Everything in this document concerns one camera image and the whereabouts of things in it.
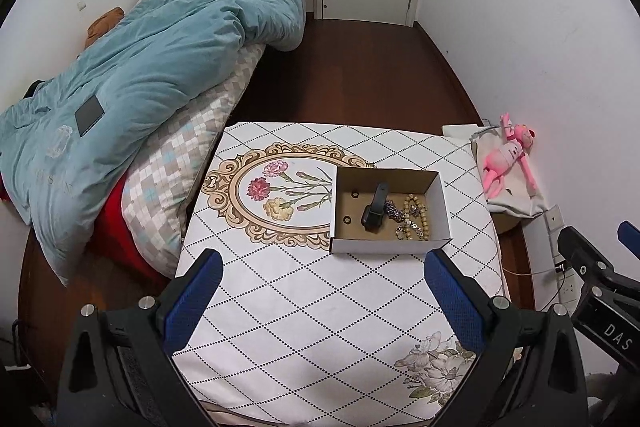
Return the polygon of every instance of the ornate oval frame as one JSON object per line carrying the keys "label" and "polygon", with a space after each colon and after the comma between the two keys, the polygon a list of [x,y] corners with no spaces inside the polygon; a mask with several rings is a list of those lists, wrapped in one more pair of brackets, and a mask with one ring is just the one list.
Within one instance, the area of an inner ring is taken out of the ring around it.
{"label": "ornate oval frame", "polygon": [[218,217],[225,217],[234,229],[244,229],[254,243],[329,250],[329,223],[320,227],[286,227],[255,216],[239,198],[240,180],[257,163],[292,157],[318,158],[335,166],[373,167],[337,146],[276,142],[264,150],[251,150],[235,159],[223,160],[216,170],[207,173],[202,191],[209,195],[209,206],[218,211]]}

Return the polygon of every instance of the flower print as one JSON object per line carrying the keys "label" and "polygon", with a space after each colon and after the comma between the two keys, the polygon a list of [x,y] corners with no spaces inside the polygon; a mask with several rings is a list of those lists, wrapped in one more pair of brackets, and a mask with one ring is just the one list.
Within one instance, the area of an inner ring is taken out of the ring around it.
{"label": "flower print", "polygon": [[283,160],[276,160],[267,164],[262,170],[262,174],[267,176],[268,178],[275,178],[276,176],[280,176],[289,168],[289,164]]}
{"label": "flower print", "polygon": [[414,349],[409,351],[409,354],[404,357],[404,359],[397,360],[394,365],[396,367],[406,366],[409,371],[413,371],[414,373],[423,370],[431,359],[437,357],[441,336],[442,334],[439,331],[436,331],[420,344],[415,344]]}
{"label": "flower print", "polygon": [[[462,357],[465,357],[466,359],[472,359],[476,356],[476,354],[473,351],[467,351],[464,347],[462,347],[462,344],[460,344],[458,341],[456,341],[456,347],[455,347],[455,351],[458,352],[458,354]],[[522,348],[517,347],[515,349],[515,351],[518,351],[519,353],[522,352]]]}
{"label": "flower print", "polygon": [[265,178],[256,178],[249,183],[249,188],[246,195],[251,197],[254,201],[262,201],[269,196],[271,192],[271,185]]}
{"label": "flower print", "polygon": [[461,355],[433,359],[431,367],[426,368],[426,375],[422,375],[422,383],[433,391],[450,394],[460,384],[471,364],[471,360]]}
{"label": "flower print", "polygon": [[285,201],[282,198],[273,198],[273,200],[267,200],[262,206],[267,216],[276,221],[288,221],[293,215],[293,207],[289,201]]}
{"label": "flower print", "polygon": [[406,378],[402,383],[411,384],[411,387],[419,387],[422,385],[422,380],[420,379],[420,374],[414,375],[412,373],[407,373]]}

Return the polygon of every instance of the bead necklace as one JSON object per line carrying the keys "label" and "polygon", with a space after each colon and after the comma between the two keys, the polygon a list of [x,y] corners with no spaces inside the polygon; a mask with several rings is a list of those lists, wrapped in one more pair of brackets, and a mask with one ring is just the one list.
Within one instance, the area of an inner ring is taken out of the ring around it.
{"label": "bead necklace", "polygon": [[[417,196],[409,194],[404,199],[403,210],[399,210],[393,201],[385,202],[385,212],[390,219],[396,223],[402,223],[396,229],[398,239],[412,240],[413,233],[417,235],[419,241],[426,241],[429,238],[429,222],[427,220],[427,207],[420,203]],[[420,225],[414,223],[410,216],[419,217]]]}

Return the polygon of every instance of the table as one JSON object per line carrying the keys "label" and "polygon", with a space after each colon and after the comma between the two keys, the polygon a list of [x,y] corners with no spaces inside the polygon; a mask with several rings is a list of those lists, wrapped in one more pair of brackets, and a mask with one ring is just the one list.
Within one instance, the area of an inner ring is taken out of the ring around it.
{"label": "table", "polygon": [[351,427],[432,418],[471,366],[419,256],[328,252],[335,166],[439,171],[463,274],[504,295],[497,235],[464,140],[367,127],[225,130],[177,275],[204,248],[223,280],[174,362],[196,396],[270,423]]}

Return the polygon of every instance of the mattress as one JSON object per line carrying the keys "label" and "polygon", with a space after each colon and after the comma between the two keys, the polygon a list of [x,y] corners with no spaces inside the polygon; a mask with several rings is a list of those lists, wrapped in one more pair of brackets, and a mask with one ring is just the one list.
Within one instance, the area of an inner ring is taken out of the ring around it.
{"label": "mattress", "polygon": [[157,272],[173,277],[186,233],[186,206],[226,120],[249,84],[263,44],[242,48],[234,70],[162,124],[127,171],[122,218],[133,244]]}

